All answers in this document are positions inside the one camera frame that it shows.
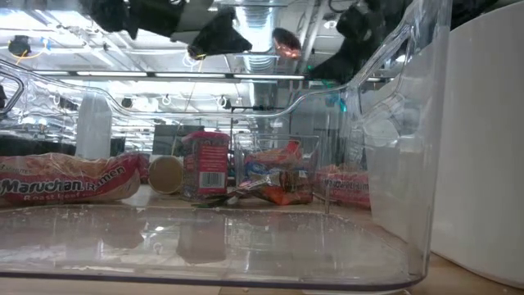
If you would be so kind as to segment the black monitor screen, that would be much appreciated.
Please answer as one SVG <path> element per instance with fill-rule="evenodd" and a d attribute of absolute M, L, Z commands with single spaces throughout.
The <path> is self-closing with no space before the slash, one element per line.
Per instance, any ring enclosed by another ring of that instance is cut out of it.
<path fill-rule="evenodd" d="M 204 130 L 203 125 L 156 125 L 154 131 L 152 154 L 183 157 L 182 138 Z"/>

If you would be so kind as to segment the copper spoon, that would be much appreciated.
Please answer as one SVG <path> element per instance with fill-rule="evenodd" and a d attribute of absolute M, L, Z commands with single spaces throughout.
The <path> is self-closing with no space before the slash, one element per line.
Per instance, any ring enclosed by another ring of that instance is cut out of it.
<path fill-rule="evenodd" d="M 301 58 L 300 40 L 291 31 L 277 27 L 272 32 L 272 39 L 275 52 L 280 57 L 292 60 Z"/>

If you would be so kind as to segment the iridescent pink spoon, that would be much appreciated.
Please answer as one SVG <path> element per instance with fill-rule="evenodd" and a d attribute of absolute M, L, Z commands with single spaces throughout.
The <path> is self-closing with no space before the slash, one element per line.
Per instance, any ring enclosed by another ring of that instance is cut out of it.
<path fill-rule="evenodd" d="M 246 198 L 244 194 L 228 193 L 216 196 L 210 196 L 199 202 L 192 204 L 196 208 L 217 208 L 217 207 L 232 207 L 237 205 L 241 199 Z"/>

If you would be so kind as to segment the long ceiling light strip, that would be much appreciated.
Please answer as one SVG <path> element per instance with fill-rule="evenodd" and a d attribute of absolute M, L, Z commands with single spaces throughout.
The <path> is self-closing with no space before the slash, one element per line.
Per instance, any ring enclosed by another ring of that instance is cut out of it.
<path fill-rule="evenodd" d="M 70 77 L 116 77 L 116 78 L 168 78 L 168 79 L 270 79 L 270 80 L 304 80 L 303 75 L 270 75 L 270 74 L 234 74 L 205 72 L 146 72 L 146 71 L 65 71 L 35 70 L 35 74 L 44 76 Z"/>

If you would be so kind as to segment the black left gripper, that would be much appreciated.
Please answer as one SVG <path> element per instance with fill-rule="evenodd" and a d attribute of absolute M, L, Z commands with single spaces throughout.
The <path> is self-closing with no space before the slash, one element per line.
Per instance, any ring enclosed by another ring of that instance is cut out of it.
<path fill-rule="evenodd" d="M 233 27 L 231 7 L 210 11 L 215 0 L 79 0 L 89 17 L 109 33 L 126 31 L 136 39 L 146 30 L 171 41 L 192 41 L 187 53 L 193 60 L 247 52 L 252 44 Z"/>

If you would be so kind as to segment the clear plastic storage bin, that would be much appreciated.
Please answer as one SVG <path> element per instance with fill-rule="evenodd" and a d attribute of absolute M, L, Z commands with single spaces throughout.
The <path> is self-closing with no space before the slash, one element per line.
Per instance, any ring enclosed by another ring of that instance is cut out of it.
<path fill-rule="evenodd" d="M 236 187 L 236 134 L 319 137 L 316 172 L 353 165 L 368 173 L 371 207 L 246 197 L 196 208 L 142 180 L 110 202 L 0 206 L 0 278 L 72 279 L 390 292 L 428 272 L 446 48 L 453 0 L 413 0 L 401 22 L 348 82 L 308 73 L 339 50 L 336 26 L 356 0 L 277 0 L 276 28 L 301 43 L 251 73 L 233 53 L 193 60 L 192 41 L 98 26 L 79 0 L 0 0 L 0 157 L 77 157 L 85 93 L 112 111 L 111 155 L 158 156 L 156 125 L 203 125 L 226 134 L 228 193 Z M 31 53 L 8 51 L 16 35 Z M 44 76 L 35 70 L 303 75 L 304 80 Z"/>
<path fill-rule="evenodd" d="M 284 170 L 305 170 L 310 178 L 313 187 L 313 180 L 318 166 L 318 147 L 319 137 L 313 135 L 293 135 L 293 134 L 236 134 L 234 137 L 234 161 L 236 187 L 249 175 L 245 174 L 244 165 L 247 155 L 262 152 L 274 148 L 284 148 L 288 141 L 296 140 L 302 147 L 302 156 L 297 163 L 267 166 L 281 166 Z"/>

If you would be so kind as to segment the red patterned spice tin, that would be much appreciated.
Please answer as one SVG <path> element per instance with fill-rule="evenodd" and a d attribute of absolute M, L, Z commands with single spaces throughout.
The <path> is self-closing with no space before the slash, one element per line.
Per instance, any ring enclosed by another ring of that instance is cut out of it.
<path fill-rule="evenodd" d="M 228 192 L 228 145 L 226 134 L 197 131 L 182 139 L 183 196 L 191 202 Z"/>

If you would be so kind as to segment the white lid dried flakes jar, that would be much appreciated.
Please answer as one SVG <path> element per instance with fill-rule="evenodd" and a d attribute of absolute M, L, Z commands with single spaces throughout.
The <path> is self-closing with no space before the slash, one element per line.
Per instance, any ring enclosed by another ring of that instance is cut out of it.
<path fill-rule="evenodd" d="M 156 157 L 149 165 L 148 173 L 148 183 L 157 193 L 175 194 L 182 186 L 183 165 L 176 157 Z"/>

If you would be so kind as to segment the silver ventilation duct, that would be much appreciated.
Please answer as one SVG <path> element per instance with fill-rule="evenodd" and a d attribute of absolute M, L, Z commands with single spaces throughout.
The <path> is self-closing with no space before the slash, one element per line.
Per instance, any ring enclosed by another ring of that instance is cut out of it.
<path fill-rule="evenodd" d="M 273 49 L 273 30 L 278 23 L 277 0 L 237 0 L 237 31 L 252 45 L 243 57 L 251 73 L 272 72 L 277 58 Z"/>

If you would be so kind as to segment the red roast beef ramen packet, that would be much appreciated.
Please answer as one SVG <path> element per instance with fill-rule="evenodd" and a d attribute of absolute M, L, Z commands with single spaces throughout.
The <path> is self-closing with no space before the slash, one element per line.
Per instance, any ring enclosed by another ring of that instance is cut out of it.
<path fill-rule="evenodd" d="M 54 152 L 0 157 L 0 207 L 126 199 L 148 167 L 148 156 L 137 152 L 96 160 Z"/>

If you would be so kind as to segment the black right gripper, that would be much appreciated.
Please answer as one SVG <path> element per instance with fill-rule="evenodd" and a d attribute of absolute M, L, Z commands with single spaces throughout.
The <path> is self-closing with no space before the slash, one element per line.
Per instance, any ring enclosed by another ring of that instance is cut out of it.
<path fill-rule="evenodd" d="M 392 0 L 357 0 L 337 22 L 337 31 L 344 37 L 344 45 L 380 44 L 392 30 Z"/>

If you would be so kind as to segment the blue ramen packet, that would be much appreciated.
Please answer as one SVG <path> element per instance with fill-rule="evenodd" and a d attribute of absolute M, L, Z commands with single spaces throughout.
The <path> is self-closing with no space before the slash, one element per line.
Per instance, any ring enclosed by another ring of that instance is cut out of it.
<path fill-rule="evenodd" d="M 255 161 L 247 162 L 244 168 L 246 175 L 269 175 L 283 170 L 281 166 L 270 167 Z"/>

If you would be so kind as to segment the white pillar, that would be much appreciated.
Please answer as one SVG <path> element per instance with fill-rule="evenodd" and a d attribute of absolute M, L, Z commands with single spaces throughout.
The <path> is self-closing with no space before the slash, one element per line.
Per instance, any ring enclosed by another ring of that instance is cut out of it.
<path fill-rule="evenodd" d="M 79 107 L 75 155 L 89 160 L 111 155 L 112 111 L 107 100 L 85 93 Z"/>

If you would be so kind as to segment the white plastic tray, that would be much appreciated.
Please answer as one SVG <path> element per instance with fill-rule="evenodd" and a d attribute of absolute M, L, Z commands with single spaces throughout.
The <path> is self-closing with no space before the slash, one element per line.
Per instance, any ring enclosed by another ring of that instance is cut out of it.
<path fill-rule="evenodd" d="M 431 248 L 524 289 L 524 0 L 450 33 Z"/>

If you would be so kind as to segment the lime chili ramen packet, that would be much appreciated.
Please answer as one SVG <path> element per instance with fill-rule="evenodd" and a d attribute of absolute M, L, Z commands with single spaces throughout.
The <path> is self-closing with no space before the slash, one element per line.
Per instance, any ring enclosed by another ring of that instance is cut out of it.
<path fill-rule="evenodd" d="M 328 194 L 338 205 L 371 207 L 368 173 L 353 165 L 328 165 L 321 167 L 314 177 L 315 192 Z"/>

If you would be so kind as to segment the orange ramen packet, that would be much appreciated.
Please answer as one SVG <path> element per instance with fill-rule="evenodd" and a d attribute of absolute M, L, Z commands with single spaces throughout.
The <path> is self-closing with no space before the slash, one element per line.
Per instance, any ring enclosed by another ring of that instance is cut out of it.
<path fill-rule="evenodd" d="M 283 148 L 274 148 L 262 152 L 255 152 L 249 154 L 245 158 L 245 162 L 259 162 L 262 164 L 291 164 L 297 163 L 302 156 L 302 147 L 299 141 L 291 140 Z"/>

